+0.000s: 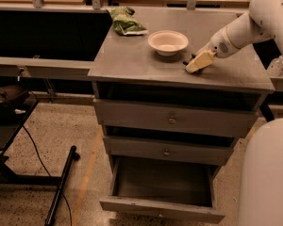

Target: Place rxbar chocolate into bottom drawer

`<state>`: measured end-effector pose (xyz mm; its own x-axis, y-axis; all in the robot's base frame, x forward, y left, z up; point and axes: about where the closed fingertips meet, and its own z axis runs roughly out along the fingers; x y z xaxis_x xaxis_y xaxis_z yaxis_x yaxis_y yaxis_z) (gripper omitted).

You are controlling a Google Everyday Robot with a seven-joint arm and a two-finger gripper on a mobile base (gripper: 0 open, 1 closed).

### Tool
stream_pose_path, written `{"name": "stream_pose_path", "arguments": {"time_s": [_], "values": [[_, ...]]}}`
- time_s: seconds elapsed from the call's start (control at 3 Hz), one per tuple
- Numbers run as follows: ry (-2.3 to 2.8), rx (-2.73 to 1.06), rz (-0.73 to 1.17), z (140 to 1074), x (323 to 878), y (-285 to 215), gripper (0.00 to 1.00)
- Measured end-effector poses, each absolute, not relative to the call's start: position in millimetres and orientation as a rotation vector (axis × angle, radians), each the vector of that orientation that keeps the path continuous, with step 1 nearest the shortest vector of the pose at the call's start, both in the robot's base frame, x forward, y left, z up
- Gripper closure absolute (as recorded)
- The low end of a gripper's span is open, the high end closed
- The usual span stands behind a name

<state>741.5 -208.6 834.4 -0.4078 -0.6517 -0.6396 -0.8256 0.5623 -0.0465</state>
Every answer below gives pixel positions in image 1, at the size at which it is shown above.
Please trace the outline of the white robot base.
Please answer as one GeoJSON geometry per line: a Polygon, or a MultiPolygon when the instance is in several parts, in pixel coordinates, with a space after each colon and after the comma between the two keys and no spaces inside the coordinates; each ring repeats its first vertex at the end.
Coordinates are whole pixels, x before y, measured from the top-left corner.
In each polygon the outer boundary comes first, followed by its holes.
{"type": "Polygon", "coordinates": [[[242,163],[238,226],[283,226],[283,118],[259,127],[242,163]]]}

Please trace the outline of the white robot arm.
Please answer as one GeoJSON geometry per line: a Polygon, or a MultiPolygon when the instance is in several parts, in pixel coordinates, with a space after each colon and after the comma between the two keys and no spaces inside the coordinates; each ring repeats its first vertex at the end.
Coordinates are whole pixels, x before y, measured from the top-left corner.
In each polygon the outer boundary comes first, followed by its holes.
{"type": "Polygon", "coordinates": [[[250,0],[248,11],[216,32],[185,69],[196,73],[216,57],[230,57],[251,43],[267,39],[275,41],[283,56],[283,0],[250,0]]]}

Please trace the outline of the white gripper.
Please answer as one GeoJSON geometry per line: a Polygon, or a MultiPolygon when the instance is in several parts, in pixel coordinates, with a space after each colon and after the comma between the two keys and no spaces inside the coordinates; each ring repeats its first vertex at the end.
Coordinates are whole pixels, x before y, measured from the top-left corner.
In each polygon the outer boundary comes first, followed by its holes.
{"type": "Polygon", "coordinates": [[[196,73],[211,65],[215,57],[227,58],[239,51],[240,49],[228,37],[227,29],[222,28],[211,37],[206,45],[196,52],[197,56],[188,63],[185,69],[188,73],[196,73]]]}

